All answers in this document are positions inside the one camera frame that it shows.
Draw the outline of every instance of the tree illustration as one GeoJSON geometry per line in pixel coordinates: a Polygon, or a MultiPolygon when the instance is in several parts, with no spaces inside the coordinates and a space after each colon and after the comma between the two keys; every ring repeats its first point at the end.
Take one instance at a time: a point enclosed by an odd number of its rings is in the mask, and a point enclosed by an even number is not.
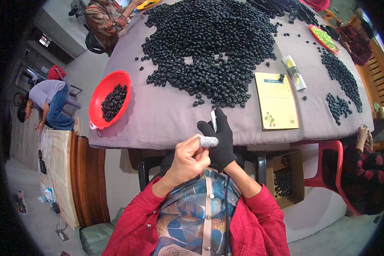
{"type": "Polygon", "coordinates": [[[266,112],[267,116],[265,116],[265,120],[269,120],[270,122],[270,127],[272,123],[274,122],[274,118],[269,114],[269,112],[266,112]]]}

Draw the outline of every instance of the gloved hand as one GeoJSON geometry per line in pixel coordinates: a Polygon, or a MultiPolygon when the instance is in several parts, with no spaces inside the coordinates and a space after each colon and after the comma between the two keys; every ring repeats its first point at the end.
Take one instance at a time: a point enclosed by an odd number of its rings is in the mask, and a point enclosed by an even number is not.
{"type": "Polygon", "coordinates": [[[209,149],[209,157],[212,163],[218,167],[218,171],[222,172],[223,169],[237,159],[233,153],[233,133],[228,124],[228,118],[220,108],[215,109],[217,131],[213,130],[212,121],[209,123],[205,121],[198,122],[198,129],[209,137],[216,137],[219,144],[216,147],[209,149]]]}

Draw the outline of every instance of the blue jeans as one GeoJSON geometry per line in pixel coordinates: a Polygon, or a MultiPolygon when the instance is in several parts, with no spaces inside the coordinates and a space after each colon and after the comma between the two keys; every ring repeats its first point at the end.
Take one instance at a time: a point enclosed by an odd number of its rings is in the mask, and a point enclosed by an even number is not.
{"type": "Polygon", "coordinates": [[[74,127],[74,119],[62,113],[67,95],[67,85],[59,90],[50,102],[50,108],[47,113],[47,121],[49,127],[56,130],[72,131],[74,127]]]}

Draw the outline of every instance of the grey tablecloth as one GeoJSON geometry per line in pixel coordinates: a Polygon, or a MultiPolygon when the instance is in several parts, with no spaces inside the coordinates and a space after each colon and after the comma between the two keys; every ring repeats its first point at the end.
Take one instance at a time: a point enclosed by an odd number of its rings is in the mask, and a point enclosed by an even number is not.
{"type": "MultiPolygon", "coordinates": [[[[175,0],[162,0],[162,3],[174,3],[175,0]]],[[[199,133],[196,123],[199,120],[210,120],[210,100],[205,99],[205,104],[192,107],[195,97],[190,97],[187,92],[166,86],[164,88],[147,85],[147,76],[157,69],[152,61],[135,61],[134,58],[144,56],[141,44],[145,38],[156,31],[155,27],[148,28],[144,23],[147,16],[136,14],[127,31],[116,45],[113,54],[104,71],[104,76],[116,70],[125,70],[132,81],[131,101],[123,117],[110,127],[103,130],[90,130],[89,143],[92,146],[107,148],[149,148],[169,149],[177,143],[184,141],[195,133],[199,133]]],[[[288,23],[288,17],[278,17],[272,23],[281,22],[278,36],[275,37],[275,53],[277,61],[268,60],[271,65],[266,67],[260,64],[256,72],[284,73],[287,74],[281,62],[282,56],[291,55],[307,89],[296,92],[296,106],[300,129],[290,130],[262,130],[259,100],[255,81],[249,85],[252,98],[246,103],[246,108],[224,109],[228,116],[230,127],[233,131],[235,145],[254,145],[266,143],[285,143],[302,140],[337,139],[354,134],[360,124],[366,124],[374,130],[369,101],[360,75],[348,55],[347,51],[339,45],[341,51],[338,57],[353,73],[359,86],[359,93],[363,103],[363,113],[358,113],[354,104],[350,105],[353,114],[347,119],[344,115],[340,118],[342,123],[338,126],[333,119],[326,96],[332,93],[349,100],[340,88],[338,81],[331,80],[327,69],[321,64],[321,53],[312,35],[309,26],[296,20],[294,25],[288,23]]]]}

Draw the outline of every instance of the yellow notebook cover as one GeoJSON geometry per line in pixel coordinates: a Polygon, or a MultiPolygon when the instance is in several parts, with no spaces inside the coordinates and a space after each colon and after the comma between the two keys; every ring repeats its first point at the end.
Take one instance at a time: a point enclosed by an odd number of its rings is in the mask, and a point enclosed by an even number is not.
{"type": "Polygon", "coordinates": [[[298,124],[296,102],[287,76],[255,73],[263,129],[295,129],[298,124]]]}

